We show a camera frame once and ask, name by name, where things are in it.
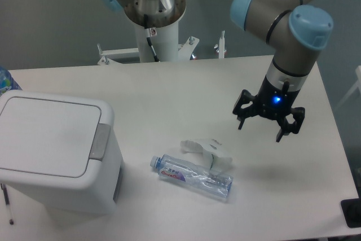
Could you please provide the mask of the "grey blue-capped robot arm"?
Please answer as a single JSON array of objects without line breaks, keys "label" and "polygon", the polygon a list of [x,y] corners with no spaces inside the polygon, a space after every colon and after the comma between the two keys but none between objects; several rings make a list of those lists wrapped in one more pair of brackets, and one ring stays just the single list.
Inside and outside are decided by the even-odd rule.
[{"label": "grey blue-capped robot arm", "polygon": [[[135,27],[141,62],[181,62],[190,59],[178,43],[178,22],[185,0],[102,0],[122,11]],[[274,120],[277,140],[297,134],[305,109],[293,103],[333,29],[332,17],[312,0],[233,0],[231,21],[274,48],[275,53],[256,95],[243,90],[233,114],[240,123],[261,116]]]}]

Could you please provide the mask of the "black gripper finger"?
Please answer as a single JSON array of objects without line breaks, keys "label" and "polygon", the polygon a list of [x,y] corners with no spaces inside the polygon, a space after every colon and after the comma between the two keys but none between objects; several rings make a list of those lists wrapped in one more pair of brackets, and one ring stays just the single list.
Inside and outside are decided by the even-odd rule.
[{"label": "black gripper finger", "polygon": [[[289,123],[287,120],[289,115],[293,117],[294,121],[292,123]],[[289,135],[290,133],[298,134],[304,119],[305,108],[303,107],[291,108],[289,113],[286,113],[284,116],[278,116],[276,121],[280,126],[280,130],[277,133],[276,142],[280,142],[284,135]]]},{"label": "black gripper finger", "polygon": [[260,112],[258,95],[252,95],[248,90],[243,90],[235,102],[232,113],[240,122],[238,129],[241,130],[245,120],[258,116]]}]

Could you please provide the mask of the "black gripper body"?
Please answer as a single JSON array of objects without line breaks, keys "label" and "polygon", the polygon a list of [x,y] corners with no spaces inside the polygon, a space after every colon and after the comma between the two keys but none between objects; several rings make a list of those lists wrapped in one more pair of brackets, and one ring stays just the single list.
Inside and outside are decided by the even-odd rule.
[{"label": "black gripper body", "polygon": [[297,90],[283,93],[281,89],[276,88],[265,77],[255,99],[256,115],[269,120],[278,120],[292,115],[295,120],[299,120],[301,110],[296,109],[296,113],[294,113],[294,108],[292,108],[299,92]]}]

